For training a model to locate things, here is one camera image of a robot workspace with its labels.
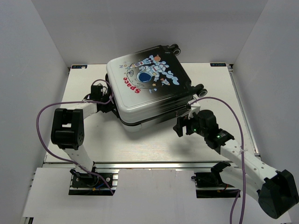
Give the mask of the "black suitcase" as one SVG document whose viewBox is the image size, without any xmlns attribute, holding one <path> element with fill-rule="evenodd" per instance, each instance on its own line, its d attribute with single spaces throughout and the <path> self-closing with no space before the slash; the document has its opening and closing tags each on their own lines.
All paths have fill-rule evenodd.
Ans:
<svg viewBox="0 0 299 224">
<path fill-rule="evenodd" d="M 116 113 L 129 132 L 137 132 L 187 112 L 194 96 L 203 97 L 203 84 L 192 81 L 177 59 L 177 44 L 158 45 L 110 60 L 106 65 Z"/>
</svg>

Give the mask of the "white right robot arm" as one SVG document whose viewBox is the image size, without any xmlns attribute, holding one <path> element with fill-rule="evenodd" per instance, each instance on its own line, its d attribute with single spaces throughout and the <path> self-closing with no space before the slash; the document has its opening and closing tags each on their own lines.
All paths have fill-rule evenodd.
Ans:
<svg viewBox="0 0 299 224">
<path fill-rule="evenodd" d="M 255 199 L 262 210 L 271 218 L 277 219 L 298 204 L 299 195 L 293 175 L 287 171 L 265 164 L 254 155 L 241 149 L 234 136 L 219 128 L 216 117 L 210 110 L 191 112 L 177 118 L 174 131 L 182 137 L 196 133 L 204 138 L 207 146 L 232 161 L 221 161 L 211 168 L 208 175 L 196 173 L 192 179 L 198 187 L 214 187 L 228 184 Z"/>
</svg>

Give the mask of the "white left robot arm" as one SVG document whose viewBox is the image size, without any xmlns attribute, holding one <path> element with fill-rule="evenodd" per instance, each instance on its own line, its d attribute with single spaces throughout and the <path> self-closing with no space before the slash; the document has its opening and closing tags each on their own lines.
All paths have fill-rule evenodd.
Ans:
<svg viewBox="0 0 299 224">
<path fill-rule="evenodd" d="M 96 185 L 99 175 L 93 171 L 94 163 L 83 145 L 84 119 L 99 111 L 110 110 L 113 107 L 112 100 L 113 91 L 109 84 L 106 91 L 100 84 L 92 85 L 89 99 L 70 108 L 58 108 L 54 112 L 51 142 L 62 149 L 76 167 L 85 171 L 82 179 L 88 186 Z"/>
</svg>

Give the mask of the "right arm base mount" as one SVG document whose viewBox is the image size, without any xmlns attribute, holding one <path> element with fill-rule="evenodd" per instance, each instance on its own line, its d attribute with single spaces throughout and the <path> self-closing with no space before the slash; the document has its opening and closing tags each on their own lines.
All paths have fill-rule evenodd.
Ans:
<svg viewBox="0 0 299 224">
<path fill-rule="evenodd" d="M 221 161 L 211 167 L 209 172 L 196 172 L 191 177 L 196 187 L 196 197 L 198 199 L 235 198 L 240 192 L 234 186 L 222 181 L 220 174 L 224 168 L 231 165 L 226 161 Z"/>
</svg>

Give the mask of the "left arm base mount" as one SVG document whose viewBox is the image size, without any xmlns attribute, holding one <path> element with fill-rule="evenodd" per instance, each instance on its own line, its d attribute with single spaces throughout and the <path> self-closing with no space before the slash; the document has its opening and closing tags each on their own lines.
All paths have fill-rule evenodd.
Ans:
<svg viewBox="0 0 299 224">
<path fill-rule="evenodd" d="M 71 196 L 112 196 L 112 192 L 105 182 L 97 175 L 80 173 L 70 170 L 71 182 L 69 195 Z"/>
</svg>

